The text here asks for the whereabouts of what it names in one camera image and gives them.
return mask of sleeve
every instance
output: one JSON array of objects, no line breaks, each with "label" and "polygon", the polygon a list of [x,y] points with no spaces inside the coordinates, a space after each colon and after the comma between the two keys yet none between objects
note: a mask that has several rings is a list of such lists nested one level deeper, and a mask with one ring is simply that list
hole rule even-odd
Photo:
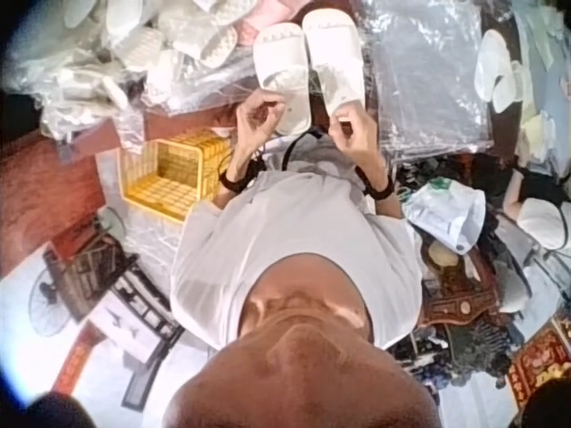
[{"label": "sleeve", "polygon": [[180,278],[198,251],[209,241],[222,210],[210,201],[198,202],[188,213],[182,226],[175,259],[170,270],[170,289],[174,292]]},{"label": "sleeve", "polygon": [[561,211],[551,202],[526,199],[517,216],[517,225],[547,250],[560,249],[565,241]]},{"label": "sleeve", "polygon": [[386,349],[410,333],[418,322],[422,306],[420,242],[415,239],[416,233],[406,219],[377,215],[367,217],[377,240],[385,249],[393,277],[398,281],[388,294],[394,319],[387,320],[386,331],[391,333],[386,337]]}]

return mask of hand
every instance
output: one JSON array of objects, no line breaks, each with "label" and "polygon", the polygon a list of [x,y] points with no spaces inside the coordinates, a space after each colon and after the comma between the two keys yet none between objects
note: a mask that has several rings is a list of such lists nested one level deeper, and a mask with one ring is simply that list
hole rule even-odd
[{"label": "hand", "polygon": [[517,155],[517,165],[520,168],[526,168],[527,164],[531,160],[532,154],[529,150],[529,142],[527,141],[527,137],[525,135],[521,136],[519,143],[516,148],[516,155]]},{"label": "hand", "polygon": [[[340,118],[349,120],[352,135],[345,136]],[[365,174],[374,169],[386,169],[386,161],[377,144],[377,124],[367,114],[361,103],[342,105],[330,118],[329,135],[337,148],[360,167]]]},{"label": "hand", "polygon": [[262,89],[254,91],[236,110],[236,151],[249,160],[268,142],[285,109],[282,95]]}]

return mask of wrist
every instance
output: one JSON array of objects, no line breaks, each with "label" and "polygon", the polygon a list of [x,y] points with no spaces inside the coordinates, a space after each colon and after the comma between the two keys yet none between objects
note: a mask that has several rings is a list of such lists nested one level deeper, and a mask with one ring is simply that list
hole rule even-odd
[{"label": "wrist", "polygon": [[371,186],[382,192],[389,184],[389,177],[386,170],[385,162],[382,159],[371,160],[359,165]]},{"label": "wrist", "polygon": [[248,164],[251,158],[251,154],[236,149],[226,170],[226,177],[228,180],[236,183],[243,179],[248,170]]}]

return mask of packaging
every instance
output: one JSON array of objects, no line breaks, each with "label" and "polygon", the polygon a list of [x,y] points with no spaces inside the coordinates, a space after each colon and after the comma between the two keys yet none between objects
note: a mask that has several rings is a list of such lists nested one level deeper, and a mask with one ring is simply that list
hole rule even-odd
[{"label": "packaging", "polygon": [[437,178],[411,195],[402,210],[410,223],[464,255],[482,232],[485,195],[457,181]]},{"label": "packaging", "polygon": [[375,68],[381,143],[393,160],[491,145],[487,108],[474,88],[480,9],[454,0],[353,6]]}]

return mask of fabric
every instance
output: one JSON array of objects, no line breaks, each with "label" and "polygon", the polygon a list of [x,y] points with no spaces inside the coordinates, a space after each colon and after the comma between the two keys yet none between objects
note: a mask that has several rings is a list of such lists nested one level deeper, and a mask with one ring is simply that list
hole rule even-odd
[{"label": "fabric", "polygon": [[[252,187],[224,210],[194,206],[171,271],[171,307],[191,333],[219,350],[237,338],[246,296],[266,269],[294,254],[318,254],[351,278],[368,308],[374,343],[387,348],[415,326],[420,271],[404,220],[370,214],[341,153],[298,160],[315,140],[300,143],[288,171],[268,159]],[[323,149],[331,143],[321,140]]]},{"label": "fabric", "polygon": [[563,202],[571,202],[571,199],[566,195],[564,187],[559,185],[555,178],[537,172],[526,171],[524,181],[521,184],[521,191],[519,192],[519,201],[524,202],[530,198],[551,202],[558,208],[561,207]]},{"label": "fabric", "polygon": [[531,235],[546,250],[560,250],[571,245],[567,229],[571,226],[571,203],[563,202],[561,209],[550,202],[530,198],[524,201],[517,225]]},{"label": "fabric", "polygon": [[553,320],[548,321],[514,358],[509,386],[521,409],[542,385],[571,369],[571,355]]}]

